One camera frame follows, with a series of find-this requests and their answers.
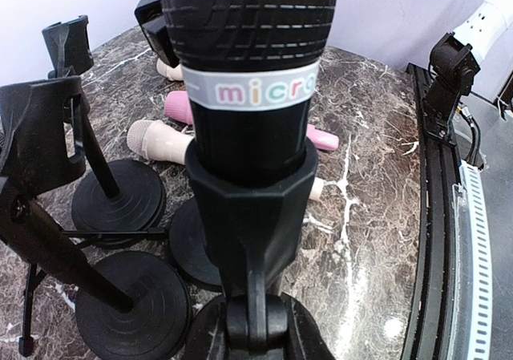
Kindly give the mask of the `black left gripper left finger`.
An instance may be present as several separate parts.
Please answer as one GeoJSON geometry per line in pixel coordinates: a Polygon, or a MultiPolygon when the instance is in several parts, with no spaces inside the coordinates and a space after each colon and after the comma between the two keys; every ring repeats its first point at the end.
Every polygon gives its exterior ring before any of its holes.
{"type": "Polygon", "coordinates": [[[228,359],[225,318],[225,299],[217,296],[194,318],[184,348],[184,359],[228,359]]]}

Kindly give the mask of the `round-base stand of tall beige mic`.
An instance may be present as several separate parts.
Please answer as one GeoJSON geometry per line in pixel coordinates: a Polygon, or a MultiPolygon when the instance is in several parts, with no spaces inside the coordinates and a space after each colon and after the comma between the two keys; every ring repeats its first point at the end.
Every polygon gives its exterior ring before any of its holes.
{"type": "Polygon", "coordinates": [[[192,320],[178,273],[150,253],[123,251],[91,265],[37,196],[86,169],[78,76],[1,89],[1,238],[23,260],[76,285],[79,334],[101,359],[169,359],[192,320]]]}

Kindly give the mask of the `beige microphone round head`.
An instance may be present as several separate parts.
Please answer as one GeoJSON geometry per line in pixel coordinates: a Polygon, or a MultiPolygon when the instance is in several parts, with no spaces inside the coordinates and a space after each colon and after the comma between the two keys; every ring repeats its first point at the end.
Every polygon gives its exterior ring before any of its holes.
{"type": "Polygon", "coordinates": [[[156,70],[160,75],[162,75],[164,78],[170,81],[184,81],[182,68],[180,64],[178,64],[176,67],[171,67],[167,65],[164,61],[162,61],[160,58],[158,58],[156,63],[156,70]]]}

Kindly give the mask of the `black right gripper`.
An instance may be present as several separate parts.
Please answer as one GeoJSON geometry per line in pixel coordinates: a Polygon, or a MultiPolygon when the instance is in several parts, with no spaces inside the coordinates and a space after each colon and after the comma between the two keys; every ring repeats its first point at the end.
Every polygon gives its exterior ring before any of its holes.
{"type": "Polygon", "coordinates": [[[168,35],[161,1],[140,0],[134,10],[134,15],[150,48],[158,55],[159,59],[169,67],[177,67],[180,61],[168,35]]]}

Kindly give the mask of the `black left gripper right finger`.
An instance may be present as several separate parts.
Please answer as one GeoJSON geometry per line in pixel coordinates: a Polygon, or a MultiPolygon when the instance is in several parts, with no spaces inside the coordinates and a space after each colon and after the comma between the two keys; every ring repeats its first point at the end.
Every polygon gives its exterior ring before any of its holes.
{"type": "Polygon", "coordinates": [[[334,360],[311,313],[296,298],[283,293],[287,312],[284,359],[334,360]]]}

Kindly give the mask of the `black stand with textured grip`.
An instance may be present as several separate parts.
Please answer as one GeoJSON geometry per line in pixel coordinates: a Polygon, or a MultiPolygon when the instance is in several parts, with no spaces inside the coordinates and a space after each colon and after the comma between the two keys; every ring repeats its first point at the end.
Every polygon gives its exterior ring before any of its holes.
{"type": "Polygon", "coordinates": [[[317,162],[306,141],[293,174],[267,188],[244,188],[210,174],[196,145],[188,147],[206,250],[223,282],[228,359],[284,359],[287,312],[273,286],[297,256],[317,162]]]}

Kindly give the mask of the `black toy microphone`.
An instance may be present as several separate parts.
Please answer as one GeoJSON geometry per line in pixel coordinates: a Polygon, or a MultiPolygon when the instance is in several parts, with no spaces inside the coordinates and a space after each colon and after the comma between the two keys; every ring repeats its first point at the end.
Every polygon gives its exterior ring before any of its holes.
{"type": "Polygon", "coordinates": [[[302,165],[336,1],[161,0],[214,176],[262,188],[302,165]]]}

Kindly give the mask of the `black tripod mic stand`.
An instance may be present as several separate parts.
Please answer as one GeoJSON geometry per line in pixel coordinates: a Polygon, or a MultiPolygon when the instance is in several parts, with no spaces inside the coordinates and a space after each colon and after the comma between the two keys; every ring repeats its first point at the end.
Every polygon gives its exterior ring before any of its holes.
{"type": "Polygon", "coordinates": [[[134,238],[158,241],[164,239],[164,229],[153,227],[130,232],[58,231],[50,234],[27,233],[19,244],[10,244],[18,255],[29,263],[26,287],[23,292],[22,336],[18,339],[18,352],[25,358],[34,353],[31,322],[34,292],[46,275],[65,283],[74,283],[87,294],[121,313],[133,310],[135,302],[101,276],[88,263],[83,247],[105,238],[134,238]]]}

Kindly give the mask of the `black clip mic stand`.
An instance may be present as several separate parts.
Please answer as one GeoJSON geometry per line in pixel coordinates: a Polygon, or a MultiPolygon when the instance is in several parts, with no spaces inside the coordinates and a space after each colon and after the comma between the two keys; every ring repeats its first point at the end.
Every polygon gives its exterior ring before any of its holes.
{"type": "Polygon", "coordinates": [[[173,215],[168,224],[168,245],[172,264],[187,282],[207,291],[222,292],[219,270],[206,253],[195,198],[186,200],[173,215]]]}

